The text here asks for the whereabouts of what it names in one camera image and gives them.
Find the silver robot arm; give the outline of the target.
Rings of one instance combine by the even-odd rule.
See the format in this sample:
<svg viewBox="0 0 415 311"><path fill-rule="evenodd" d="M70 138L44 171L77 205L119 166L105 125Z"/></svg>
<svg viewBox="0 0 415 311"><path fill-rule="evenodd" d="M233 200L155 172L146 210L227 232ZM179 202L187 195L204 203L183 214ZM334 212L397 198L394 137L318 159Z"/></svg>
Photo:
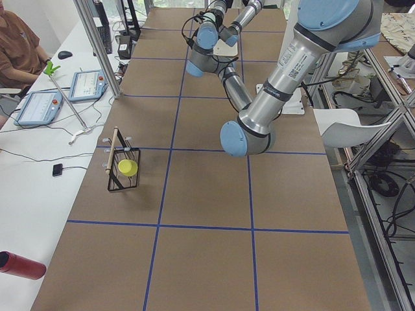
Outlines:
<svg viewBox="0 0 415 311"><path fill-rule="evenodd" d="M293 39L254 98L227 67L221 78L238 111L220 131L220 143L231 156L266 152L275 141L273 120L321 55L359 51L380 37L382 1L300 1Z"/></svg>
<svg viewBox="0 0 415 311"><path fill-rule="evenodd" d="M235 69L237 43L242 29L263 9L263 1L248 1L243 11L230 24L223 24L230 1L213 1L203 12L192 17L199 26L191 37L184 39L191 48L186 64L188 74L201 77L205 73L218 76L234 110L241 111L253 97L244 87Z"/></svg>

